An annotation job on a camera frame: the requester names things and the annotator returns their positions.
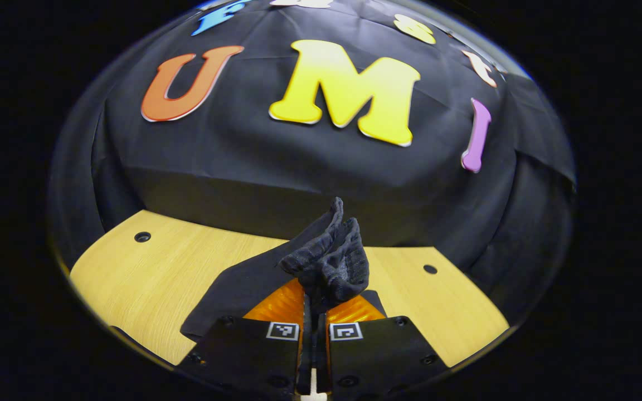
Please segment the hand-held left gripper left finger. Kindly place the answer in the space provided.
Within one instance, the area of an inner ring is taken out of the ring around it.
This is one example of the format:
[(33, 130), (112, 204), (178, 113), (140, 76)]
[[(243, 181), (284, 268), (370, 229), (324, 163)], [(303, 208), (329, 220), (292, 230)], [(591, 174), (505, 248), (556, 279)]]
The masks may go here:
[(178, 372), (233, 398), (300, 398), (313, 391), (309, 297), (290, 280), (246, 315), (223, 315)]

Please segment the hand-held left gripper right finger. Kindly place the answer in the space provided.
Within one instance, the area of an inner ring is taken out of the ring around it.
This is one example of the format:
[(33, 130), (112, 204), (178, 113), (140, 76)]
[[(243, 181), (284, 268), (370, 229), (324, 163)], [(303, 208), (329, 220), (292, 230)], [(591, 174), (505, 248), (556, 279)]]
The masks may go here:
[(331, 398), (410, 398), (449, 367), (407, 316), (387, 317), (364, 295), (330, 309), (317, 391)]

